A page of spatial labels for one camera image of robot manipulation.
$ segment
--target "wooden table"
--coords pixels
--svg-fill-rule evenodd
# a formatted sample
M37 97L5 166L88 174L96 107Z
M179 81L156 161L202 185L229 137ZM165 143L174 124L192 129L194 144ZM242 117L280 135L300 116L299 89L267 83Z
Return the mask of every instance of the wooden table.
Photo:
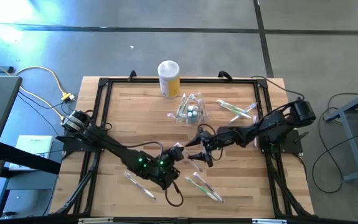
M99 77L83 78L77 110L93 109L98 79ZM271 80L284 86L281 78ZM288 102L285 91L271 84L268 88L273 109ZM253 88L247 84L182 83L181 85L181 94L188 95L198 90L202 92L206 107L210 112L208 124L215 129L219 126L226 126L234 117L232 112L221 108L216 100L222 99L241 108L246 108L255 102ZM100 108L103 108L104 97L105 93L101 98ZM115 83L107 118L107 122L113 125L109 135L122 144L159 141L166 149L176 142L185 145L195 136L196 125L176 124L174 119L166 116L167 113L176 111L179 100L180 97L172 100L162 97L158 83ZM99 112L98 122L101 119L101 112L102 110ZM251 119L240 119L235 123L235 125L242 126L251 124ZM159 147L154 145L141 146L137 149L144 150L153 156L160 152ZM194 154L200 152L201 149L200 146L193 146L188 147L187 150L190 154ZM83 154L83 152L74 152L63 161L51 212L60 208L76 188ZM192 177L192 173L196 171L187 159L175 164L175 167L181 171L181 176L176 182L184 196L184 204L181 207L170 206L159 186L137 177L136 180L157 197L157 200L151 200L124 177L123 172L126 168L120 159L105 151L101 155L98 169L92 216L273 217L265 157L254 148L253 144L249 144L246 148L236 145L224 148L223 157L219 161L214 161L214 166L211 168L207 168L207 164L201 161L197 163L206 169L202 175L225 199L225 203L213 201L186 182L184 177ZM313 213L302 164L294 155L283 154L283 165L289 189L302 206L308 212ZM87 198L87 190L86 188L84 191L81 210ZM173 203L179 202L179 196L173 187L170 187L168 192L169 199ZM280 190L278 190L278 195L280 208L284 211Z

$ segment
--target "black cable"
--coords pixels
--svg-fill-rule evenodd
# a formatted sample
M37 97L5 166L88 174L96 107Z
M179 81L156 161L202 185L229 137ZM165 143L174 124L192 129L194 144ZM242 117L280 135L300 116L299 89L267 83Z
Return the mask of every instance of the black cable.
M357 138L357 137L358 137L358 135L353 136L353 137L351 137L351 138L349 138L349 139L346 139L346 140L344 140L344 141L341 141L340 143L336 144L335 146L333 146L333 147L327 149L325 152L321 153L320 156L315 160L315 162L314 162L314 164L313 164L313 168L311 169L311 175L312 175L312 177L313 177L313 182L314 182L314 184L316 185L316 187L317 187L319 190L321 190L321 191L323 191L323 192L325 192L325 193L335 193L335 192L337 192L338 190L341 189L343 182L341 182L341 184L340 184L340 186L339 186L339 188L338 188L337 190L334 190L334 191L331 191L331 192L327 192L327 191L325 191L325 190L322 190L320 187L318 187L317 184L316 184L316 182L314 181L314 167L316 166L317 161L320 160L320 158L321 158L325 153L329 153L329 154L330 154L330 151L333 150L334 148L340 146L341 144L343 144L343 143L345 143L345 142L350 141L351 139Z
M301 161L301 163L302 163L302 165L303 165L303 169L304 169L304 175L306 176L306 178L308 178L308 172L306 171L306 165L304 164L302 158L301 158L298 154L296 154L296 153L293 153L293 155L294 155L295 157L297 157L297 158L299 159L299 161Z
M184 202L184 197L183 197L183 194L181 194L181 191L179 190L179 187L177 186L177 184L176 184L174 181L173 181L172 183L173 183L174 188L176 189L176 192L177 192L177 193L180 195L180 197L181 197L181 202L180 202L179 204L175 205L175 204L173 204L173 203L168 199L168 197L167 197L166 182L165 182L165 198L166 198L166 201L167 201L170 205L172 205L173 207L180 207L180 206L183 204L183 202Z
M111 123L107 122L107 123L105 123L105 124L109 124L109 125L111 126L110 128L106 128L106 129L105 129L106 131L109 131L109 130L112 129L112 124L111 124Z
M46 214L47 209L49 208L49 205L50 205L50 203L51 203L51 201L52 201L53 194L54 194L54 190L55 190L55 186L57 185L57 179L58 179L58 178L59 178L59 176L57 175L57 176L55 177L55 181L54 181L54 185L53 185L53 188L52 188L52 193L50 194L49 202L47 202L46 208L45 208L45 210L44 210L42 216L44 216L44 215Z
M72 109L71 107L69 107L68 102L67 102L66 100L65 100L64 102L65 102L65 104L67 105L67 108L70 109L71 112L73 112L74 109Z
M165 221L161 221L161 222L156 222L156 223L153 223L153 224L161 224L161 223L177 223L177 220L165 220Z
M61 110L62 110L62 112L64 112L65 115L69 116L69 114L68 114L67 112L65 112L65 110L64 110L64 108L63 108L63 105L64 105L64 102L62 102L62 104L61 104Z
M304 100L304 95L303 95L302 93L298 93L297 91L293 91L293 90L287 90L286 88L283 88L283 87L279 86L278 84L276 84L276 83L270 81L268 78L263 77L263 76L261 76L261 75L254 75L254 76L252 76L251 78L255 78L255 77L264 78L265 80L267 80L268 82L270 82L270 83L273 84L274 86L277 86L278 88L284 90L285 92L294 93L294 94L300 96L302 100Z
M199 129L201 126L207 126L207 127L209 127L209 128L214 132L214 136L216 136L216 131L215 131L214 128L211 127L211 125L209 125L209 124L200 124L200 125L198 125L197 129ZM212 158L214 161L220 160L220 159L222 158L222 156L223 156L223 147L220 148L220 156L219 156L218 159L215 159L215 158L213 157L212 153L210 153L210 156L211 156L211 158Z
M30 105L28 102L26 102L24 99L22 99L22 97L20 95L17 95L24 103L28 104L32 109L34 109L34 111L36 111L36 113L38 113L54 130L54 132L56 133L56 135L59 135L58 132L55 130L54 126L52 125L52 123L50 123L41 113L39 113L39 111L37 111L32 105Z
M198 130L201 126L207 126L208 128L210 128L210 129L214 132L214 134L216 134L215 129L212 128L211 125L209 125L209 124L200 124L200 125L198 125L197 130Z
M57 106L60 106L61 104L63 104L64 102L62 103L59 103L57 105L54 105L52 107L46 107L46 106L42 106L40 104L38 104L36 101L34 101L33 99L29 98L28 96L26 96L25 94L23 94L22 92L18 91L18 93L20 93L23 97L27 98L28 100L31 100L33 103L35 103L37 106L40 106L41 108L44 108L44 109L52 109L52 108L55 108Z
M336 108L336 107L331 107L330 104L331 104L331 100L332 100L333 98L335 98L335 97L337 97L337 96L341 96L341 95L358 95L358 93L338 93L338 94L333 95L333 96L330 97L330 99L328 100L327 109L328 109L328 108L338 109L338 108ZM342 122L337 121L336 119L334 120L334 123L340 124L340 125L342 124Z
M334 157L332 156L332 154L328 151L328 148L327 148L327 146L326 146L326 143L324 142L324 139L323 139L323 137L321 136L321 130L320 130L321 118L323 118L324 114L325 114L327 111L329 111L330 109L332 109L332 108L327 108L327 109L321 114L321 116L318 118L318 120L317 120L317 131L318 131L318 136L320 137L320 140L321 140L321 142L322 142L322 144L323 144L323 146L324 146L324 148L325 148L325 150L326 150L325 152L328 152L329 157L332 159L332 161L334 162L336 168L338 169L339 175L341 176L341 183L339 184L339 186L338 186L338 188L337 188L336 190L332 190L332 191L327 191L327 190L323 190L322 188L320 188L320 186L316 183L316 181L315 181L315 179L314 179L314 165L316 164L316 161L318 160L318 159L317 159L317 160L314 162L314 164L313 164L312 178L313 178L313 182L314 182L314 184L316 185L316 187L317 187L320 191L322 191L322 192L324 192L324 193L335 193L335 192L338 192L338 191L342 188L342 185L343 185L343 174L342 174L341 168L339 168L338 163L336 162L336 160L334 159Z

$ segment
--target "gray floor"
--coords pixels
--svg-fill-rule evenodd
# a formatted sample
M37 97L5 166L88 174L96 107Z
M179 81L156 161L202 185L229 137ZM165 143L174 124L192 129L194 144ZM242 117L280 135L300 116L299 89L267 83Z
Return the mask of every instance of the gray floor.
M0 22L92 27L175 27L257 29L251 0L186 1L17 1L0 4ZM358 0L260 0L266 29L358 30ZM358 35L266 35L274 77L300 91L316 114L336 93L358 93ZM77 95L84 75L156 75L162 60L175 60L184 75L215 77L226 70L234 77L266 76L258 34L162 32L51 32L0 30L0 63L24 68L48 67L63 87ZM22 74L29 90L59 103L54 79L43 71ZM341 106L352 96L340 96ZM58 117L41 110L57 131ZM328 147L346 138L341 126L322 124ZM311 180L311 166L323 152L316 122L302 131L304 161L314 211L326 218L358 221L358 181L335 194L320 192ZM15 145L19 134L54 134L48 124L21 100L16 100L1 141ZM347 144L334 151L343 173L356 171ZM328 157L316 168L316 181L335 189L340 178Z

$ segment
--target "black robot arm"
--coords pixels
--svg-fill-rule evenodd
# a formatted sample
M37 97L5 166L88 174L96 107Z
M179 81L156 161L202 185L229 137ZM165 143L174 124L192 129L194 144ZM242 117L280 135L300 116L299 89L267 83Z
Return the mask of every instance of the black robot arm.
M199 154L189 156L189 159L204 161L208 163L209 167L212 167L211 153L213 150L234 143L245 147L258 136L263 138L264 142L276 144L283 141L292 129L308 126L315 119L316 115L314 115L309 102L296 100L273 110L251 126L223 126L218 128L216 134L210 134L208 131L204 131L200 125L197 135L186 144L186 147L202 144L204 150Z
M107 135L101 127L91 122L90 117L82 111L74 111L62 121L67 136L80 141L88 147L106 149L121 159L121 162L132 173L142 179L149 179L158 184L163 190L167 189L180 172L174 167L174 162L182 160L183 147L174 146L160 155L153 157L144 151L128 149Z

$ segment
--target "small bottle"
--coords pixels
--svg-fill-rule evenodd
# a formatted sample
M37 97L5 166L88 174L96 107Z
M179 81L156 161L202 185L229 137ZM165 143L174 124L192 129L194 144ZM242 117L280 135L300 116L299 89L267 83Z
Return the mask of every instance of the small bottle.
M192 112L192 116L193 116L193 123L196 123L198 121L198 112L196 110L194 110Z
M180 92L180 68L171 60L163 61L158 66L159 84L162 96L174 98Z

